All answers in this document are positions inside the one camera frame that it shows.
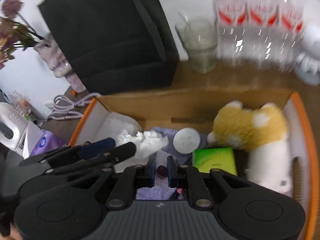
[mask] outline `tissue package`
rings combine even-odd
[[[192,165],[200,172],[209,173],[217,168],[237,175],[236,162],[232,148],[212,148],[194,150]]]

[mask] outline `stuffed animal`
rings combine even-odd
[[[208,143],[249,151],[249,181],[283,194],[291,190],[288,127],[277,105],[250,110],[239,101],[228,103],[214,119]]]

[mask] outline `pink vase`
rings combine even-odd
[[[41,40],[34,49],[57,78],[65,77],[72,89],[77,93],[87,90],[80,78],[73,71],[51,33]]]

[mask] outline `black bag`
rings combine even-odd
[[[45,0],[39,8],[89,92],[171,85],[179,56],[159,0]]]

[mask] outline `brown tabletop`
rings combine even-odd
[[[245,66],[231,69],[219,63],[213,71],[207,74],[200,74],[192,71],[188,66],[188,62],[180,63],[172,87],[199,86],[219,86],[225,88],[242,86],[251,89],[288,88],[297,91],[308,113],[317,144],[317,150],[318,153],[320,153],[320,87],[305,85],[293,72],[281,73],[275,69],[262,71],[257,70],[257,68]],[[77,98],[79,99],[86,94],[87,93],[79,94]],[[73,101],[76,100],[76,98],[71,96],[71,89],[66,92],[66,95]],[[68,142],[78,122],[79,120],[49,120],[44,124],[43,128],[52,131]],[[320,217],[318,217],[314,239],[320,240]]]

